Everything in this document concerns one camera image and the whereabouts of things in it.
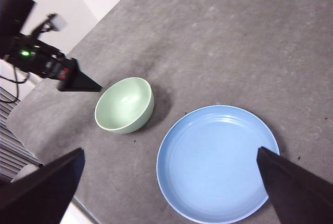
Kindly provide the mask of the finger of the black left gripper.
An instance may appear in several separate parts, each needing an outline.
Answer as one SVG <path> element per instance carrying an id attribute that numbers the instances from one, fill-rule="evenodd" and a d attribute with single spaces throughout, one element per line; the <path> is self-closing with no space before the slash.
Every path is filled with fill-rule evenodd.
<path id="1" fill-rule="evenodd" d="M 59 91 L 100 92 L 102 89 L 98 83 L 80 70 L 78 61 L 74 58 L 63 61 L 58 79 Z"/>

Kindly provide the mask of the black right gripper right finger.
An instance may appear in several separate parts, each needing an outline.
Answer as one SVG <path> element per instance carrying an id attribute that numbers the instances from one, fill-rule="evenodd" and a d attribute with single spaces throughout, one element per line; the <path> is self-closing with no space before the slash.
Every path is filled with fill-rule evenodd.
<path id="1" fill-rule="evenodd" d="M 332 183 L 265 147 L 257 165 L 280 223 L 332 223 Z"/>

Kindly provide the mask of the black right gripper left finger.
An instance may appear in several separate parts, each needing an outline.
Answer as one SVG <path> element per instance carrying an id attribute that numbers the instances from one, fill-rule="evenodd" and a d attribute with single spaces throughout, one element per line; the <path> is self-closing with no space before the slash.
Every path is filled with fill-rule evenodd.
<path id="1" fill-rule="evenodd" d="M 60 223 L 78 188 L 85 154 L 77 148 L 1 185 L 1 223 Z"/>

